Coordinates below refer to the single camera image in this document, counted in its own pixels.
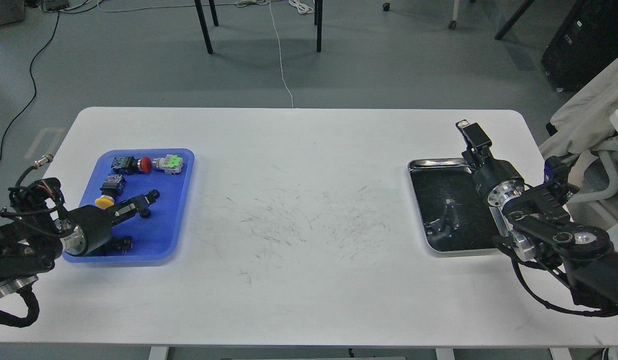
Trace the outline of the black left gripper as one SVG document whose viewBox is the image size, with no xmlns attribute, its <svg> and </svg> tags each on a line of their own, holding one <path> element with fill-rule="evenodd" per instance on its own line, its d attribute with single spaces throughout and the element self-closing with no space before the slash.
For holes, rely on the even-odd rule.
<svg viewBox="0 0 618 360">
<path fill-rule="evenodd" d="M 71 224 L 75 226 L 73 232 L 63 237 L 62 251 L 71 256 L 84 256 L 94 251 L 112 239 L 112 228 L 115 223 L 124 223 L 139 214 L 139 211 L 153 205 L 160 197 L 157 189 L 147 194 L 139 194 L 121 201 L 103 210 L 94 205 L 85 205 L 68 212 Z"/>
</svg>

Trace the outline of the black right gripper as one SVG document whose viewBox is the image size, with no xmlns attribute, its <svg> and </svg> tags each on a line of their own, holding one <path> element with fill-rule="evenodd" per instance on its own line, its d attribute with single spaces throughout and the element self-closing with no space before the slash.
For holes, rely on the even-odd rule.
<svg viewBox="0 0 618 360">
<path fill-rule="evenodd" d="M 491 207 L 502 207 L 510 199 L 524 192 L 524 179 L 512 164 L 493 160 L 492 141 L 478 123 L 458 121 L 456 128 L 462 135 L 466 150 L 462 157 L 473 172 L 473 182 L 481 201 Z"/>
</svg>

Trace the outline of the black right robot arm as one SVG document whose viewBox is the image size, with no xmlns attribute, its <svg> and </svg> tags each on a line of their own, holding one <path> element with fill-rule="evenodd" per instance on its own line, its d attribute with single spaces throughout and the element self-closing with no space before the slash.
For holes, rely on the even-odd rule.
<svg viewBox="0 0 618 360">
<path fill-rule="evenodd" d="M 618 251 L 602 228 L 575 223 L 564 205 L 578 191 L 568 182 L 570 166 L 551 156 L 544 163 L 544 180 L 528 186 L 510 162 L 496 159 L 492 141 L 477 123 L 456 123 L 466 150 L 476 193 L 487 205 L 501 234 L 496 248 L 512 262 L 522 287 L 531 294 L 520 266 L 548 271 L 567 287 L 575 305 L 586 311 L 552 305 L 531 296 L 547 309 L 584 317 L 618 315 Z"/>
</svg>

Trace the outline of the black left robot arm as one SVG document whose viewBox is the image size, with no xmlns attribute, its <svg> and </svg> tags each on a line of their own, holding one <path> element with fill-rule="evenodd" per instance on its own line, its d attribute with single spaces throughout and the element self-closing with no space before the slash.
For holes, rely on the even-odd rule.
<svg viewBox="0 0 618 360">
<path fill-rule="evenodd" d="M 112 228 L 135 215 L 148 217 L 150 205 L 160 196 L 152 189 L 106 209 L 85 205 L 69 211 L 57 178 L 22 185 L 31 171 L 53 158 L 44 155 L 23 171 L 9 187 L 12 210 L 0 210 L 0 217 L 11 219 L 0 226 L 0 299 L 16 293 L 28 308 L 24 317 L 0 310 L 0 324 L 5 326 L 25 328 L 38 319 L 40 307 L 32 286 L 39 274 L 54 269 L 62 254 L 80 257 L 101 249 L 130 250 L 131 237 L 114 237 Z"/>
</svg>

